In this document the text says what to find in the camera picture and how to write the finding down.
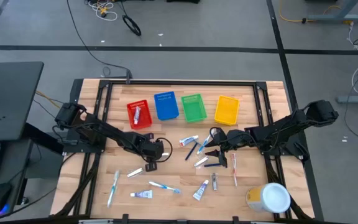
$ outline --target toothbrush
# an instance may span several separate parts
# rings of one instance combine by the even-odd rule
[[[114,176],[114,184],[111,187],[109,200],[107,201],[107,207],[108,208],[111,205],[112,196],[114,195],[114,193],[116,191],[118,177],[119,177],[119,170],[116,171],[116,175]]]
[[[211,134],[214,134],[215,133],[215,129],[212,129],[212,131],[211,131]],[[197,151],[197,155],[199,155],[202,151],[203,151],[203,149],[204,149],[204,146],[208,143],[208,141],[209,141],[209,137],[211,137],[211,134],[209,134],[208,135],[208,137],[204,140],[204,142],[203,142],[203,145],[198,149],[198,151]]]
[[[162,189],[168,189],[168,190],[172,190],[173,193],[176,193],[176,194],[180,194],[180,190],[179,189],[174,189],[174,188],[171,188],[171,187],[168,187],[166,185],[162,185],[162,184],[158,184],[156,182],[152,182],[152,181],[149,181],[149,184],[153,185],[153,186],[156,186],[156,187],[160,187]]]

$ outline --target wooden tabletop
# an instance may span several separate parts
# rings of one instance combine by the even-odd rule
[[[79,104],[86,106],[88,112],[93,111],[98,79],[85,79],[79,98]],[[290,114],[287,96],[283,82],[267,82],[273,119],[276,121]],[[167,121],[157,118],[154,94],[174,91],[179,108],[179,117]],[[187,123],[185,121],[181,96],[201,93],[208,117],[204,121]],[[214,121],[214,114],[219,95],[231,96],[240,100],[237,124],[226,126]],[[244,147],[226,154],[229,168],[203,166],[194,168],[199,159],[196,153],[185,161],[185,157],[193,144],[180,147],[179,140],[188,136],[198,135],[202,142],[208,136],[212,126],[222,127],[223,130],[244,129],[258,126],[255,110],[255,100],[252,88],[249,86],[195,86],[195,85],[114,85],[109,105],[108,123],[123,130],[131,130],[126,105],[139,100],[147,100],[152,115],[153,125],[137,130],[138,133],[154,133],[155,138],[165,137],[173,144],[173,154],[167,162],[159,163],[158,170],[143,172],[141,175],[128,178],[127,174],[140,167],[145,162],[137,155],[128,153],[120,148],[113,140],[108,139],[106,151],[101,156],[95,195],[92,207],[92,218],[122,218],[129,214],[130,219],[165,219],[165,220],[232,220],[238,216],[240,220],[273,220],[273,215],[267,212],[254,212],[246,203],[247,191],[255,186],[267,183],[266,168],[263,157],[255,147]],[[165,151],[169,145],[164,143]],[[234,186],[232,176],[231,154],[237,154],[237,181]],[[53,200],[51,214],[58,212],[70,199],[78,186],[83,154],[74,155],[62,168],[58,180],[57,191]],[[210,157],[208,163],[218,162]],[[283,171],[287,189],[303,209],[313,215],[313,208],[306,183],[302,163],[292,156],[282,156]],[[110,208],[107,201],[114,180],[114,173],[120,170],[117,190]],[[211,180],[211,174],[218,175],[218,191],[213,191],[208,184],[200,201],[192,195],[205,180]],[[159,182],[181,190],[181,194],[159,189],[149,185],[149,181]],[[142,190],[153,190],[153,199],[130,197],[130,193]],[[85,210],[83,200],[81,211]]]

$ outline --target black metal frame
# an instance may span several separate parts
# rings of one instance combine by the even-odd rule
[[[111,99],[111,93],[112,93],[112,87],[114,84],[116,85],[125,85],[127,83],[126,79],[100,79],[99,82],[99,90],[98,90],[98,95],[96,97],[96,102],[95,102],[95,108],[94,108],[94,114],[98,115],[98,111],[99,111],[99,107],[100,107],[100,102],[101,102],[101,97],[102,97],[102,92],[104,90],[104,88],[107,88],[107,95],[106,95],[106,102],[104,104],[104,110],[103,110],[103,117],[102,120],[103,121],[107,121],[107,115],[108,115],[108,110],[109,110],[109,104],[110,104],[110,99]],[[81,87],[83,84],[83,79],[77,79],[74,81],[73,83],[73,88],[71,89],[71,93],[70,93],[70,102],[78,102],[79,100],[79,96],[80,96],[80,92],[81,92]],[[131,80],[131,84],[132,85],[226,85],[226,86],[250,86],[253,88],[254,91],[254,98],[255,98],[255,105],[256,105],[256,110],[257,110],[257,116],[258,116],[258,122],[260,126],[264,125],[264,119],[263,119],[263,114],[262,114],[262,106],[260,103],[260,98],[259,98],[259,90],[262,91],[263,93],[263,98],[265,101],[265,107],[266,107],[266,112],[267,112],[267,119],[268,119],[268,123],[271,124],[273,123],[273,116],[272,116],[272,110],[270,107],[270,100],[269,100],[269,94],[267,91],[267,84],[266,82],[242,82],[242,81],[203,81],[203,80]],[[94,162],[96,162],[97,166],[99,166],[99,161],[100,161],[100,157],[101,157],[101,153],[96,153],[95,158],[94,158]],[[85,158],[84,158],[84,163],[83,163],[83,167],[81,170],[81,178],[80,178],[80,183],[83,181],[83,178],[86,175],[86,172],[88,170],[88,165],[89,165],[89,159],[90,159],[90,153],[86,153],[85,154]],[[278,174],[278,178],[280,179],[280,181],[282,182],[283,185],[285,185],[285,177],[284,177],[284,173],[283,173],[283,167],[282,167],[282,162],[280,159],[280,156],[275,156],[275,162],[276,162],[276,168],[277,168],[277,174]],[[86,202],[86,211],[85,211],[85,215],[91,215],[91,209],[92,209],[92,203],[93,203],[93,196],[94,196],[94,188],[96,186],[96,179],[97,179],[97,175],[95,175],[91,182],[90,182],[90,188],[89,188],[89,192],[88,192],[88,199]],[[310,182],[308,181],[308,185],[312,185],[312,187],[310,187],[310,189],[316,189],[316,184],[314,181]],[[81,205],[81,198],[79,198],[79,200],[77,201],[77,203],[75,204],[74,207],[74,215],[79,215],[79,211],[80,211],[80,205]],[[280,215],[277,213],[273,214],[273,217],[275,220],[280,219]],[[285,212],[285,218],[287,219],[291,219],[291,212],[290,209]],[[249,222],[239,222],[237,221],[238,217],[233,217],[233,221],[208,221],[208,223],[249,223]],[[130,223],[131,221],[133,222],[143,222],[143,223],[163,223],[163,222],[168,222],[168,220],[129,220],[128,222]],[[192,223],[205,223],[205,221],[191,221],[188,220],[187,223],[192,222]]]

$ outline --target blue basket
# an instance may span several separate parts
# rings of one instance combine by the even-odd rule
[[[159,93],[154,95],[157,117],[160,120],[174,119],[179,116],[177,99],[174,92]]]

